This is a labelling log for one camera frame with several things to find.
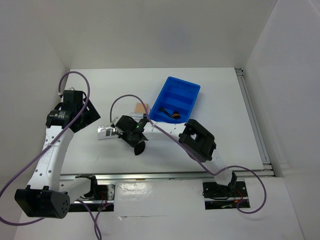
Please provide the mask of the beige square makeup sponge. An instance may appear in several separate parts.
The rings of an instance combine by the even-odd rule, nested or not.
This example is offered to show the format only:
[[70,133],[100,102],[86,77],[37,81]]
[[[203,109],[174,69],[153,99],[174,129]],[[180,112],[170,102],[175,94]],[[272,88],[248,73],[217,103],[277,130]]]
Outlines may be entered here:
[[137,114],[145,114],[150,112],[150,107],[147,103],[137,103],[135,106],[135,113]]

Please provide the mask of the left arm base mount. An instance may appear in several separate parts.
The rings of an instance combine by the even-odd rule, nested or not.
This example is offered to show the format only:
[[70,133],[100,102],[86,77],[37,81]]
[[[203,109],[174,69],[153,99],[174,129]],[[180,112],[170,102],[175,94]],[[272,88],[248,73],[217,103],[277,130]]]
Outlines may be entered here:
[[69,212],[82,213],[87,209],[82,201],[92,212],[113,212],[116,185],[114,183],[95,184],[91,187],[89,182],[78,182],[70,186],[61,187],[62,192],[67,192],[70,198]]

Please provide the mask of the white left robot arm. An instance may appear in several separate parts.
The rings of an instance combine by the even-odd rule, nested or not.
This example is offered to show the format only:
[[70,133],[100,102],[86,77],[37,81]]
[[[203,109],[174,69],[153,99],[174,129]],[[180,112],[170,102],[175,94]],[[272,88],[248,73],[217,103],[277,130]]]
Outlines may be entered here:
[[80,197],[92,200],[99,187],[94,175],[80,174],[70,183],[61,183],[60,175],[67,149],[74,134],[100,118],[80,90],[65,90],[62,102],[46,117],[43,150],[35,171],[24,189],[17,189],[15,201],[31,218],[63,219],[71,204]]

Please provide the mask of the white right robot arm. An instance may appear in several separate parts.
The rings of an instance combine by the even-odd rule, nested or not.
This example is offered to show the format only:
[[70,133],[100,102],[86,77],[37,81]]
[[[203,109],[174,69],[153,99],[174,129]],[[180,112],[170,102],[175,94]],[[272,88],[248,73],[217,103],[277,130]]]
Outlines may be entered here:
[[194,119],[182,123],[149,121],[146,117],[139,121],[131,116],[122,115],[112,121],[118,137],[140,155],[149,140],[172,140],[187,155],[212,173],[223,196],[230,196],[236,189],[236,174],[227,168],[217,150],[216,139],[204,126]]

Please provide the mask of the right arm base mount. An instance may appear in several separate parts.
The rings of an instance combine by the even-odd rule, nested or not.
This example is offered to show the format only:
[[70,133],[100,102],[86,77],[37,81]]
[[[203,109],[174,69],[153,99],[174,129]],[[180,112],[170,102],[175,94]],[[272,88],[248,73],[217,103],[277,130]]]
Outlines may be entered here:
[[229,191],[218,185],[216,182],[203,182],[204,206],[206,210],[236,209],[237,204],[240,208],[250,208],[250,201],[247,186],[244,181],[237,181],[235,189]]

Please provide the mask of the short brown kabuki brush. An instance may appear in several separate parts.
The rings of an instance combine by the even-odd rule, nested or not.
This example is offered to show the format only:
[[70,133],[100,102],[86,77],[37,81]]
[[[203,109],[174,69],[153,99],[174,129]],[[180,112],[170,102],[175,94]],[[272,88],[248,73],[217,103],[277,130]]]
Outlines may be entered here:
[[174,112],[172,113],[172,117],[173,117],[175,120],[178,120],[178,119],[181,118],[181,115],[180,115],[180,113],[179,113],[178,111],[174,111]]

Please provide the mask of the black fan makeup brush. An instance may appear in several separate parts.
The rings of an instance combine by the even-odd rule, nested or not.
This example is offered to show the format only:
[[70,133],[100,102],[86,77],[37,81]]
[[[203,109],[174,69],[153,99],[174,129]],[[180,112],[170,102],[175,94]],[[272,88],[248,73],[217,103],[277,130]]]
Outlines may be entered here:
[[134,147],[134,155],[138,156],[140,154],[142,154],[145,150],[146,147],[146,143],[145,141],[141,141],[139,142],[135,147]]

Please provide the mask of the thin black makeup brush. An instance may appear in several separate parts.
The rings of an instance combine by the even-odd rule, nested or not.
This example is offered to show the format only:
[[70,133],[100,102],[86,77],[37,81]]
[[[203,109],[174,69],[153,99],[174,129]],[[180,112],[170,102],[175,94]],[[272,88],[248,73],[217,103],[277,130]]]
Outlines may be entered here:
[[169,116],[170,118],[174,119],[174,117],[173,117],[169,112],[167,112],[164,107],[160,107],[160,108],[159,108],[159,111],[162,112],[162,113],[164,113],[164,114],[166,114],[166,115]]

